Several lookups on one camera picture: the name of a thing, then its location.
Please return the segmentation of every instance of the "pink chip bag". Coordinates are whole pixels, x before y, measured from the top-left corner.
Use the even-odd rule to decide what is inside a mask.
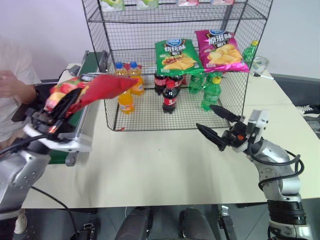
[[[199,56],[206,73],[249,72],[238,50],[235,34],[224,30],[195,31]]]

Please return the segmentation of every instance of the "red bottle cap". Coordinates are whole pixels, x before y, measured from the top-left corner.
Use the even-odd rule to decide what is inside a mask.
[[[169,79],[168,81],[166,81],[166,87],[169,89],[173,89],[175,87],[175,81]]]

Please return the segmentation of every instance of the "orange juice bottle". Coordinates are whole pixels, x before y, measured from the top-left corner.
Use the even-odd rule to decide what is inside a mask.
[[[120,76],[128,75],[128,71],[123,67],[122,62],[115,63],[115,74]],[[134,99],[131,96],[130,89],[119,95],[118,103],[120,110],[125,114],[132,113],[135,110]]]
[[[129,75],[132,79],[138,79],[138,82],[131,88],[131,92],[135,95],[141,95],[145,92],[144,79],[141,77],[141,69],[135,61],[130,62]]]

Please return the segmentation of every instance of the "white tabletop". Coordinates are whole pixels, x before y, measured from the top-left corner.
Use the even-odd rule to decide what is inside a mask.
[[[270,110],[264,138],[301,154],[302,197],[320,197],[320,141],[274,80],[249,78],[243,114],[254,109]],[[48,165],[35,186],[69,208],[265,201],[254,164],[230,147],[220,152],[198,130],[114,132],[101,101],[92,147],[74,167]],[[31,189],[23,207],[61,206]]]

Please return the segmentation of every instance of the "person's hand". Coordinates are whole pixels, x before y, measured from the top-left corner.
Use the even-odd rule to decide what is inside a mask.
[[[19,81],[10,70],[0,70],[0,98],[10,98],[21,94],[26,85]]]

